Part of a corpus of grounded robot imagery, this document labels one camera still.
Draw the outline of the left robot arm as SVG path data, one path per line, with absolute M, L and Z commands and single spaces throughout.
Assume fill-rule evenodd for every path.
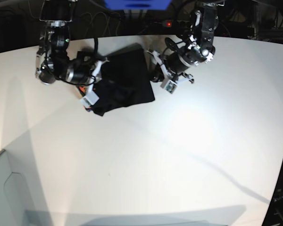
M 148 49 L 153 68 L 150 81 L 159 82 L 168 92 L 173 92 L 180 82 L 194 83 L 187 70 L 213 60 L 215 30 L 219 24 L 217 0 L 196 0 L 190 12 L 189 26 L 181 29 L 179 41 L 166 37 L 163 51 Z

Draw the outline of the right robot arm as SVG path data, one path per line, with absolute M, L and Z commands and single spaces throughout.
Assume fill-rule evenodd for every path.
M 99 82 L 101 67 L 107 58 L 98 53 L 97 37 L 93 38 L 93 49 L 78 51 L 76 58 L 69 58 L 69 25 L 74 19 L 76 5 L 75 0 L 43 2 L 39 20 L 45 23 L 45 27 L 36 53 L 35 77 L 46 85 L 61 81 L 88 93 Z

